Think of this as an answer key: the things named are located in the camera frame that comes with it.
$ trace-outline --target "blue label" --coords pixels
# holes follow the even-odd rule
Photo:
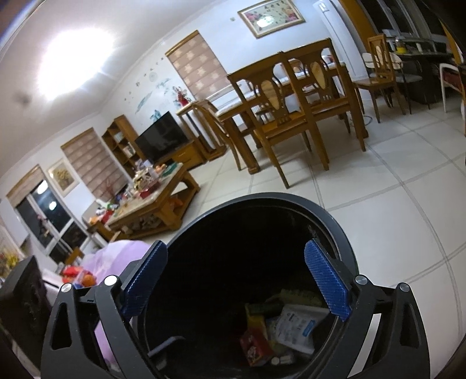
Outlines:
[[[315,321],[311,320],[310,323],[306,326],[306,329],[304,329],[302,335],[307,337],[309,333],[311,332],[311,330],[314,328],[314,325],[315,325]]]

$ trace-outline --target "television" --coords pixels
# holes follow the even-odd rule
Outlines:
[[[135,140],[144,155],[156,163],[189,142],[170,112],[165,113]]]

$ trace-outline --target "blue gripper pad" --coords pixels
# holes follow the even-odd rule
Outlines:
[[[142,313],[168,260],[167,246],[156,241],[122,284],[121,315],[130,319]]]
[[[317,241],[312,239],[306,244],[304,260],[329,306],[330,312],[340,316],[342,321],[346,321],[351,314],[348,288]]]

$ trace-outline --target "wooden coffee table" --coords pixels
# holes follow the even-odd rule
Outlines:
[[[181,182],[187,188],[173,194]],[[138,197],[130,200],[112,215],[106,225],[114,232],[122,230],[130,239],[140,239],[166,230],[178,230],[183,223],[183,215],[199,189],[186,166],[179,163],[152,195],[145,199]],[[174,207],[170,200],[174,197],[183,205]]]

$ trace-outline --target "window blind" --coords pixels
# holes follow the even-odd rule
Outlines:
[[[109,201],[128,182],[93,128],[62,145],[62,151],[96,198]]]
[[[225,69],[197,30],[165,55],[197,100],[230,85]]]
[[[11,206],[16,208],[29,193],[36,188],[42,181],[45,180],[45,175],[39,165],[35,165],[19,182],[7,193],[7,199]]]

